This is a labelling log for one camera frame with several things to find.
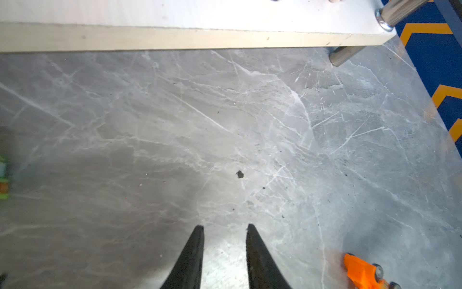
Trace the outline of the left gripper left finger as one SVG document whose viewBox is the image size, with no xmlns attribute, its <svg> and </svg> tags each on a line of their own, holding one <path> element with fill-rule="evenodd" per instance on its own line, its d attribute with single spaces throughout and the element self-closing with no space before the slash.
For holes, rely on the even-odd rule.
<svg viewBox="0 0 462 289">
<path fill-rule="evenodd" d="M 197 225 L 161 289 L 199 289 L 202 280 L 204 227 Z"/>
</svg>

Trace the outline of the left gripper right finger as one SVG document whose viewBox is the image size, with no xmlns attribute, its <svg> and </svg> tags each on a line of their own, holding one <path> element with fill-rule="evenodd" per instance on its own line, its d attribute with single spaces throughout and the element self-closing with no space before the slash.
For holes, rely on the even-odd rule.
<svg viewBox="0 0 462 289">
<path fill-rule="evenodd" d="M 291 288 L 281 274 L 254 224 L 249 224 L 247 228 L 246 254 L 250 289 Z"/>
</svg>

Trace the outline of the orange round toy car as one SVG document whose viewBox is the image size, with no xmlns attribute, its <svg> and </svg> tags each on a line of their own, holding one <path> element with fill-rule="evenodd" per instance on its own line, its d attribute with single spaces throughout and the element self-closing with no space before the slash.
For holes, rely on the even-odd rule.
<svg viewBox="0 0 462 289">
<path fill-rule="evenodd" d="M 369 264 L 353 254 L 344 255 L 347 275 L 357 289 L 402 289 L 395 282 L 387 282 L 384 270 L 378 264 Z"/>
</svg>

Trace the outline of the orange green wheeled toy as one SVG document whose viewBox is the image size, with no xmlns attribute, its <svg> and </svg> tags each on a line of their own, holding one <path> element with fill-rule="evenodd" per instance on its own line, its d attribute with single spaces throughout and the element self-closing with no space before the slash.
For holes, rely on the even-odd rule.
<svg viewBox="0 0 462 289">
<path fill-rule="evenodd" d="M 0 198 L 6 200 L 9 197 L 9 179 L 7 176 L 7 160 L 3 156 L 0 159 Z"/>
</svg>

